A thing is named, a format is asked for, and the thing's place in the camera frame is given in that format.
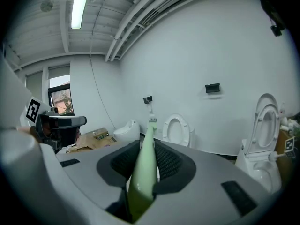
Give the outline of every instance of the ceiling light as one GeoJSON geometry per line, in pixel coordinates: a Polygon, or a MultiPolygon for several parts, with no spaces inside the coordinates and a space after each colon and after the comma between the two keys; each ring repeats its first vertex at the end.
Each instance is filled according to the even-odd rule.
{"type": "Polygon", "coordinates": [[[86,0],[74,0],[73,9],[72,9],[72,21],[71,21],[72,29],[81,28],[85,3],[86,0]]]}

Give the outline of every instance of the ceiling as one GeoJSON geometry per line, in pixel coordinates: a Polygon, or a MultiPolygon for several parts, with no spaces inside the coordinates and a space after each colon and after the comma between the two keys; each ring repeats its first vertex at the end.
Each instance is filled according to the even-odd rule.
{"type": "MultiPolygon", "coordinates": [[[[139,38],[143,30],[153,26],[155,18],[164,15],[162,12],[166,13],[168,9],[178,3],[186,3],[187,0],[164,0],[159,6],[149,10],[154,1],[157,0],[149,0],[131,19],[133,23],[137,17],[146,13],[143,13],[144,10],[149,11],[124,39],[120,50],[115,50],[118,51],[116,58],[130,48],[128,41],[135,42],[135,38],[139,38]]],[[[73,0],[32,0],[23,7],[7,33],[4,40],[6,59],[16,71],[34,62],[54,57],[89,54],[90,51],[92,54],[106,55],[120,22],[134,6],[134,0],[87,0],[82,27],[71,29],[73,0]],[[41,6],[47,2],[53,7],[50,11],[43,12],[41,6]]],[[[131,23],[126,26],[120,38],[130,26],[131,23]]]]}
{"type": "Polygon", "coordinates": [[[106,54],[119,23],[133,5],[133,0],[87,0],[81,29],[71,29],[73,0],[33,0],[15,19],[5,38],[9,63],[24,67],[38,60],[70,54],[92,52],[106,54]],[[44,1],[51,1],[49,12],[41,10],[44,1]]]}

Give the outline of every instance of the white toilet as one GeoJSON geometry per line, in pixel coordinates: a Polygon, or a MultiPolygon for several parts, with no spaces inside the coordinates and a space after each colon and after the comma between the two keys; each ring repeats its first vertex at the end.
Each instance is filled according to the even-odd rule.
{"type": "Polygon", "coordinates": [[[189,126],[180,114],[172,114],[164,123],[163,140],[194,148],[196,142],[195,129],[189,126]]]}
{"type": "Polygon", "coordinates": [[[140,139],[140,125],[135,120],[128,123],[113,132],[114,137],[120,142],[133,142],[140,139]]]}
{"type": "Polygon", "coordinates": [[[263,94],[252,119],[252,131],[242,140],[235,165],[257,180],[267,191],[275,193],[281,188],[276,161],[269,160],[274,152],[279,133],[279,111],[276,99],[263,94]]]}

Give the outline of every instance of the toilet seat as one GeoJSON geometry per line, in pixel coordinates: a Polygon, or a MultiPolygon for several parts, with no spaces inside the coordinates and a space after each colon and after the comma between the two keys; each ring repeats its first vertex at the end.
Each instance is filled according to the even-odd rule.
{"type": "Polygon", "coordinates": [[[266,152],[274,151],[279,133],[279,111],[277,102],[271,94],[260,97],[255,116],[252,120],[253,130],[247,139],[244,153],[249,156],[265,156],[266,152]]]}
{"type": "Polygon", "coordinates": [[[188,146],[190,131],[188,123],[180,114],[172,114],[163,127],[163,140],[170,143],[176,143],[188,146]]]}

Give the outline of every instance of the wall fixture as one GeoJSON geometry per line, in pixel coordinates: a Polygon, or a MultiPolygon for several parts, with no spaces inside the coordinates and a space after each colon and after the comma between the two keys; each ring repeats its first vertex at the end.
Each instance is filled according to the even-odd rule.
{"type": "Polygon", "coordinates": [[[205,89],[206,89],[206,93],[220,92],[220,84],[214,83],[211,85],[205,85],[205,89]]]}
{"type": "Polygon", "coordinates": [[[152,96],[149,96],[149,97],[143,97],[143,100],[144,100],[144,103],[145,104],[148,104],[149,102],[152,102],[152,96]]]}
{"type": "Polygon", "coordinates": [[[271,30],[276,37],[281,36],[281,31],[285,29],[285,23],[282,21],[280,15],[276,11],[276,9],[272,6],[270,1],[261,0],[262,9],[269,16],[271,23],[274,21],[276,25],[271,26],[271,30]]]}

